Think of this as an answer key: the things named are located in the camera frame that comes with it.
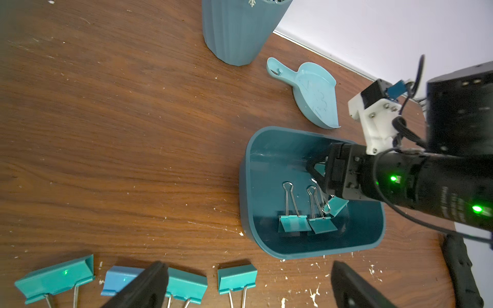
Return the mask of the blue binder clip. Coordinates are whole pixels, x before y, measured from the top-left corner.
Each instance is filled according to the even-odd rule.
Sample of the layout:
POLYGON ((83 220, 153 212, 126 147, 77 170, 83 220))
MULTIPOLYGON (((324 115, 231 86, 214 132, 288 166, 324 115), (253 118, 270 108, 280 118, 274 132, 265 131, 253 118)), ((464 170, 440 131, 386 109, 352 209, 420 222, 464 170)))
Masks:
POLYGON ((113 266, 105 276, 101 296, 114 296, 138 277, 144 269, 125 266, 113 266))

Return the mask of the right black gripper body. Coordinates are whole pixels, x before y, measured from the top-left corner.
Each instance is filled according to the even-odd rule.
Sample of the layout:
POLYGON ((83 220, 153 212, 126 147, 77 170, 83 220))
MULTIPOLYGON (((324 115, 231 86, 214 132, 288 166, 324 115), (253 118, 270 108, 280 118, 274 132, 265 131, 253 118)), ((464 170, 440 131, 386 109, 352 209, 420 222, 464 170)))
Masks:
POLYGON ((362 171, 367 161, 366 146, 333 142, 308 160, 306 170, 327 195, 369 200, 362 191, 362 171))

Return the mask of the dark teal storage box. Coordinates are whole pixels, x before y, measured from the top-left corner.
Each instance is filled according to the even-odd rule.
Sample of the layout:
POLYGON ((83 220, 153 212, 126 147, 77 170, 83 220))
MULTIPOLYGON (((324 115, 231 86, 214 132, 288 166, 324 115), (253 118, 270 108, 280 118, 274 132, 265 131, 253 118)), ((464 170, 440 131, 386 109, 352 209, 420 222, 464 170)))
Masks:
POLYGON ((280 232, 285 213, 284 182, 294 184, 301 215, 311 213, 306 171, 310 157, 339 138, 281 127, 265 127, 250 139, 240 165, 240 217, 246 236, 278 259, 304 259, 376 248, 386 230, 385 210, 378 201, 350 201, 334 219, 336 231, 280 232))

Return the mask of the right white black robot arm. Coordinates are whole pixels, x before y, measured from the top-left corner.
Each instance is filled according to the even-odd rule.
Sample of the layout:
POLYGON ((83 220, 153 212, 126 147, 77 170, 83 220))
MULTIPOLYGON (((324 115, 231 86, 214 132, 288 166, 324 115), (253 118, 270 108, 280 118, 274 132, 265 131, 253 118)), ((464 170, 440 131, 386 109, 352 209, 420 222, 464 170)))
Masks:
POLYGON ((426 137, 408 128, 401 95, 421 82, 376 80, 349 103, 364 145, 334 142, 307 172, 328 195, 385 202, 492 230, 492 63, 433 78, 426 85, 426 137))

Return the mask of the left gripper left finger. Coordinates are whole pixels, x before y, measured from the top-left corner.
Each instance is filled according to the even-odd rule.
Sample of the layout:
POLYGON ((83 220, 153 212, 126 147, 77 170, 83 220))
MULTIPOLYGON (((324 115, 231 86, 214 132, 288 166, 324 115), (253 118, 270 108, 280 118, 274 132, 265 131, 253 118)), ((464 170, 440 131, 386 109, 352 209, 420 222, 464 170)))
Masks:
POLYGON ((102 308, 160 308, 169 282, 168 266, 155 261, 102 308))

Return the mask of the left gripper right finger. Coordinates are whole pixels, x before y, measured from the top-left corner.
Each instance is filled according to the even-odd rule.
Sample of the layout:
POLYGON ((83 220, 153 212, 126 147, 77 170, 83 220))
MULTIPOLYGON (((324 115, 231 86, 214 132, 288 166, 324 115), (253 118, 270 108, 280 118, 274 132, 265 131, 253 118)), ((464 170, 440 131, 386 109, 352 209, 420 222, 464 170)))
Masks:
POLYGON ((331 284, 337 307, 396 308, 390 300, 344 262, 333 263, 331 284))

